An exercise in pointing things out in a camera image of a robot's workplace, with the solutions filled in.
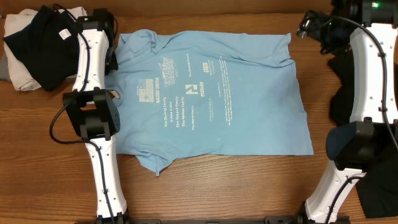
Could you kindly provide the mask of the light blue printed t-shirt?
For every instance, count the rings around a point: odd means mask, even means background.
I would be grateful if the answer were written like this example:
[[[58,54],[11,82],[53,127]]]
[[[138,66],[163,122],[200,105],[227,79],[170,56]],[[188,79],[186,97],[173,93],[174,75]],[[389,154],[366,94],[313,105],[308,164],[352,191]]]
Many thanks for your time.
[[[116,150],[159,174],[202,154],[313,154],[290,34],[142,29],[119,37]]]

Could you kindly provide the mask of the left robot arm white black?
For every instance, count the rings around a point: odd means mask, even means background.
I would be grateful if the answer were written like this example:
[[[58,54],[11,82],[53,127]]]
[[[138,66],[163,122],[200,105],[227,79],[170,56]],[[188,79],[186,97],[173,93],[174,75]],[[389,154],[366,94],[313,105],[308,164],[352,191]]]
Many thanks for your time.
[[[72,92],[63,95],[63,104],[90,155],[97,195],[95,222],[130,223],[116,158],[120,116],[104,84],[109,71],[118,68],[115,18],[105,8],[95,9],[90,16],[78,17],[76,29],[78,71]]]

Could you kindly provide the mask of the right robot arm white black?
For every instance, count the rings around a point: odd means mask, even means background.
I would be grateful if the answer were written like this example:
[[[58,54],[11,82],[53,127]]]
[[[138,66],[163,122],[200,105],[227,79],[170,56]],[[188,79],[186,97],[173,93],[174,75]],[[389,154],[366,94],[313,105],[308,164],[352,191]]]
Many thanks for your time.
[[[367,176],[389,147],[397,146],[394,88],[396,1],[333,1],[329,14],[309,10],[297,30],[299,37],[321,43],[321,53],[351,49],[354,97],[349,123],[333,128],[326,138],[326,169],[298,213],[266,217],[266,223],[348,223],[338,211],[351,189]]]

